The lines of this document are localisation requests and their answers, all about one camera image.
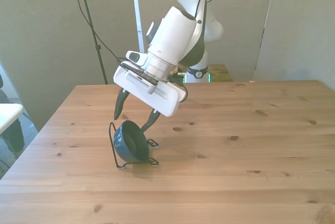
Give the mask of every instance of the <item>table surface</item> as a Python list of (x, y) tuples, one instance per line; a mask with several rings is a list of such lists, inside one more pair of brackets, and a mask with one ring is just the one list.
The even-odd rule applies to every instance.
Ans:
[[(335, 223), (335, 94), (319, 82), (187, 84), (115, 168), (118, 86), (78, 86), (0, 181), (1, 223)], [(116, 125), (151, 109), (129, 96)]]
[(0, 134), (3, 133), (23, 112), (20, 104), (0, 104)]

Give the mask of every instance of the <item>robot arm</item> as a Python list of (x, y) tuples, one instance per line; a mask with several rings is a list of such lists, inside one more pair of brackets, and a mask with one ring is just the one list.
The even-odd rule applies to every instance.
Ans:
[[(124, 61), (117, 69), (114, 82), (122, 89), (115, 119), (129, 93), (151, 106), (152, 115), (172, 116), (186, 93), (170, 83), (169, 77), (179, 63), (192, 66), (202, 59), (206, 30), (211, 33), (215, 28), (218, 31), (213, 39), (223, 33), (222, 25), (208, 12), (206, 0), (178, 1), (185, 10), (172, 7), (160, 25), (151, 25), (147, 34), (148, 52), (129, 51), (126, 55), (129, 61)], [(208, 15), (211, 15), (209, 23), (206, 22)]]

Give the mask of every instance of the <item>wall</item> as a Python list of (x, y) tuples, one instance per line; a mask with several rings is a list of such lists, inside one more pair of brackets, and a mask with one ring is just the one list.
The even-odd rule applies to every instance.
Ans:
[[(143, 34), (176, 0), (139, 0)], [(270, 0), (213, 0), (209, 7), (225, 27), (222, 42), (207, 45), (210, 64), (225, 64), (236, 81), (253, 77)]]
[(9, 80), (5, 70), (0, 65), (0, 75), (4, 82), (4, 86), (1, 88), (1, 90), (7, 95), (8, 98), (18, 98), (18, 95), (16, 93), (16, 90), (14, 89), (11, 81)]
[[(133, 0), (87, 0), (96, 32), (117, 56), (138, 50)], [(37, 129), (76, 85), (103, 84), (76, 0), (0, 0), (0, 61)], [(107, 77), (117, 64), (102, 50)]]
[(256, 80), (321, 80), (335, 89), (334, 0), (272, 0)]

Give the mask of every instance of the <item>wire stand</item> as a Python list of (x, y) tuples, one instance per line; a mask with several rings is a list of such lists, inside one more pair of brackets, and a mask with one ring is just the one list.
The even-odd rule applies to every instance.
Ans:
[[(116, 154), (115, 154), (115, 149), (114, 149), (114, 144), (113, 144), (113, 139), (111, 137), (111, 127), (113, 126), (113, 129), (114, 131), (116, 131), (116, 128), (115, 128), (115, 125), (113, 122), (111, 122), (109, 124), (109, 138), (110, 138), (110, 144), (111, 144), (111, 148), (113, 149), (113, 155), (114, 155), (114, 160), (115, 160), (115, 164), (116, 164), (116, 167), (119, 168), (119, 169), (123, 169), (126, 167), (126, 165), (131, 165), (131, 164), (144, 164), (144, 163), (149, 163), (150, 165), (152, 166), (159, 166), (159, 162), (157, 160), (155, 160), (154, 158), (147, 158), (146, 161), (143, 161), (143, 162), (126, 162), (125, 164), (123, 165), (119, 165), (118, 162), (117, 162), (117, 158), (116, 158)], [(148, 139), (147, 140), (147, 143), (149, 146), (153, 147), (153, 148), (158, 148), (159, 147), (159, 144), (154, 141), (153, 139)]]

